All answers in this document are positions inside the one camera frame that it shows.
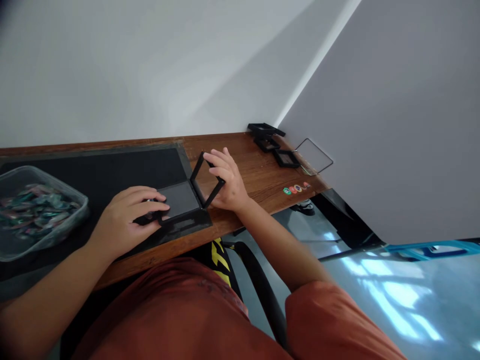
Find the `light blue object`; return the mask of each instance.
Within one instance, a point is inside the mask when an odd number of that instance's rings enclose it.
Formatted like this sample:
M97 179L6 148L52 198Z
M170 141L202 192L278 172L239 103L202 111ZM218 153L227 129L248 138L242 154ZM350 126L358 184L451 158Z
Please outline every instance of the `light blue object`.
M458 248L458 250L433 252L431 247L447 246ZM402 256L412 258L412 261L426 261L438 258L458 257L465 255L480 254L480 245L475 242L452 240L452 241L438 241L438 242L422 242L416 244L406 245L388 245L384 248L389 253L400 253Z

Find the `colorful candy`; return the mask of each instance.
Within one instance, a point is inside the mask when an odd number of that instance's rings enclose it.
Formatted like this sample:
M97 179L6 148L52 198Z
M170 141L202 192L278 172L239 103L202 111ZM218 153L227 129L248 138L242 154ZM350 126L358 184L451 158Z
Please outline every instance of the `colorful candy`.
M80 207L53 187L29 184L16 196L0 199L0 227L13 231L19 240L36 242Z

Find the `white wall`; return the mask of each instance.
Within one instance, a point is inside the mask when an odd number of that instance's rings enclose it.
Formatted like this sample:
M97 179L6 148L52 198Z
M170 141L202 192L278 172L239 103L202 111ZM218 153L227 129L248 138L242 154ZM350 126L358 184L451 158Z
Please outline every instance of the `white wall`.
M385 242L480 237L479 19L476 0L362 1L280 125Z
M0 147L273 123L359 0L11 2Z

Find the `orange shirt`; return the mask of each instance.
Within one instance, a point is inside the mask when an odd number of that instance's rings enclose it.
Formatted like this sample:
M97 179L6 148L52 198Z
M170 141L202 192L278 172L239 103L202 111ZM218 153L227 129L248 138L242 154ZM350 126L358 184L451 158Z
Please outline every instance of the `orange shirt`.
M115 299L72 359L405 359L334 284L302 286L285 312L289 353L250 323L217 274L193 259L173 259Z

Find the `person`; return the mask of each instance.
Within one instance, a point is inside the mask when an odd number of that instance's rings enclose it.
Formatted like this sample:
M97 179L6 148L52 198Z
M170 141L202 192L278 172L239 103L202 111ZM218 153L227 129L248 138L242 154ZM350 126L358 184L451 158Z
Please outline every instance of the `person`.
M192 258L176 258L122 292L85 333L73 359L405 359L309 250L248 196L227 148L204 158L226 181L212 205L235 212L291 291L288 351L250 323L219 275ZM0 312L7 359L48 356L109 265L160 228L133 220L167 210L164 200L146 186L117 194L88 242Z

